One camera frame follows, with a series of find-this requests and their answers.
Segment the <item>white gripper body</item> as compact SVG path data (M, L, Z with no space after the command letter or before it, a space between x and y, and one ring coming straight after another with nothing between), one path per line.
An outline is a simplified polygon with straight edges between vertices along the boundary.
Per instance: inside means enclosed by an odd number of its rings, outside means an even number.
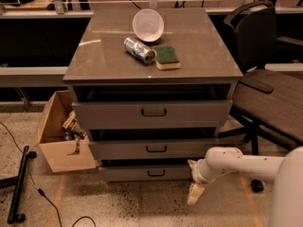
M191 176L195 183L201 184L201 185L208 185L211 183L211 180L209 180L204 170L206 169L205 160L200 159L197 162L197 166L194 169L191 169Z

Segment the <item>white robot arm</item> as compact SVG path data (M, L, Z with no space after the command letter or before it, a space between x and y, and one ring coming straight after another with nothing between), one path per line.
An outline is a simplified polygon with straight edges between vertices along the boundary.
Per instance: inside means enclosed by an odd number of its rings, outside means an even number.
M238 148L214 147L205 158L188 160L193 183L187 203L193 205L205 187L234 172L272 183L273 198L268 227L303 227L303 148L284 157L244 155Z

